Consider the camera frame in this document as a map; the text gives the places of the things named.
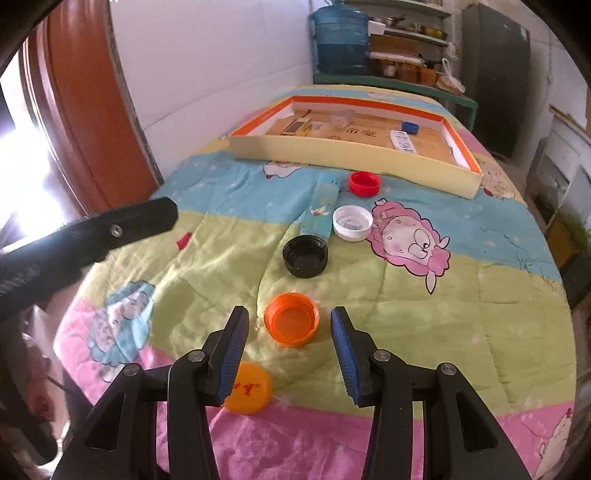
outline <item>black bottle cap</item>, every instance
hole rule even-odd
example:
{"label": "black bottle cap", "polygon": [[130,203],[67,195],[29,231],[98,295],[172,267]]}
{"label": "black bottle cap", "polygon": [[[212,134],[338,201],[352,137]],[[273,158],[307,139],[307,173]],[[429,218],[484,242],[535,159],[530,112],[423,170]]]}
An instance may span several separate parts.
{"label": "black bottle cap", "polygon": [[299,235],[283,248],[283,260],[289,272],[300,278],[320,275],[329,261],[329,248],[319,236]]}

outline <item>blue water jug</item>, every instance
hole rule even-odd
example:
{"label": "blue water jug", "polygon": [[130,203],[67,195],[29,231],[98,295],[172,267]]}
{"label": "blue water jug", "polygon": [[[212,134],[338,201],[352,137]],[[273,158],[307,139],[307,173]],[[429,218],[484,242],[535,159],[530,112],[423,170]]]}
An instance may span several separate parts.
{"label": "blue water jug", "polygon": [[318,70],[322,73],[365,75],[369,54],[369,16],[346,7],[342,0],[312,14]]}

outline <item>bottle cap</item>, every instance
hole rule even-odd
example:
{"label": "bottle cap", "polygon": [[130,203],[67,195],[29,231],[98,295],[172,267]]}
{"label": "bottle cap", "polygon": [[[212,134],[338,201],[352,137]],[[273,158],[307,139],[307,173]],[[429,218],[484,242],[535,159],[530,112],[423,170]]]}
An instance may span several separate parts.
{"label": "bottle cap", "polygon": [[307,344],[318,330],[320,312],[316,304],[301,293],[284,293],[265,309],[265,327],[279,345],[295,348]]}
{"label": "bottle cap", "polygon": [[300,278],[320,275],[329,261],[329,248],[321,237],[299,235],[283,248],[283,261],[289,272]]}
{"label": "bottle cap", "polygon": [[349,190],[358,197],[368,198],[379,193],[382,180],[368,171],[356,171],[349,177]]}
{"label": "bottle cap", "polygon": [[267,371],[249,362],[240,362],[234,388],[223,406],[234,413],[250,415],[265,408],[273,398],[273,383]]}
{"label": "bottle cap", "polygon": [[401,128],[403,132],[411,135],[416,135],[418,133],[418,125],[412,122],[402,122]]}
{"label": "bottle cap", "polygon": [[348,242],[365,240],[373,222],[371,213],[357,205],[344,205],[333,213],[333,229],[336,235]]}

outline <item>orange bottle cap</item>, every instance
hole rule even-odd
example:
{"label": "orange bottle cap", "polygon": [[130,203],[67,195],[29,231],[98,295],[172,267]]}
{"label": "orange bottle cap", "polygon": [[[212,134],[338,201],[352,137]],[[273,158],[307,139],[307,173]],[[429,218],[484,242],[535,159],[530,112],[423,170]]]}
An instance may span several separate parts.
{"label": "orange bottle cap", "polygon": [[265,369],[240,362],[234,388],[223,406],[234,413],[250,415],[265,408],[273,398],[273,383]]}
{"label": "orange bottle cap", "polygon": [[320,313],[316,304],[301,293],[284,293],[265,309],[265,327],[285,347],[307,344],[318,330]]}

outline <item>blanket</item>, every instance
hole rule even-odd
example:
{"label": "blanket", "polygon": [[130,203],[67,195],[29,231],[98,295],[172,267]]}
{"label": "blanket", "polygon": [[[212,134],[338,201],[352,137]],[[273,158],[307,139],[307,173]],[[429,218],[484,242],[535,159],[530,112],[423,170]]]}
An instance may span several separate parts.
{"label": "blanket", "polygon": [[[371,408],[347,396],[330,337],[330,310],[406,363],[452,362],[497,417],[534,478],[559,459],[575,394],[570,310],[545,239],[497,162],[441,105],[365,87],[308,87],[288,95],[372,98],[445,115],[485,174],[473,200],[382,177],[379,195],[348,191],[350,172],[235,159],[215,146],[189,158],[156,197],[172,198],[168,233],[112,252],[96,264],[62,321],[55,349],[95,403],[129,362],[172,363],[223,327],[234,305],[250,314],[244,360],[265,368],[274,400],[251,416],[209,410],[223,480],[360,478]],[[366,241],[332,235],[329,263],[295,278],[282,260],[299,232],[319,176],[341,179],[335,207],[372,212]],[[320,309],[309,344],[278,346],[263,324],[267,303],[297,291]],[[422,475],[423,424],[414,412],[413,479]],[[158,461],[167,469],[165,406]]]}

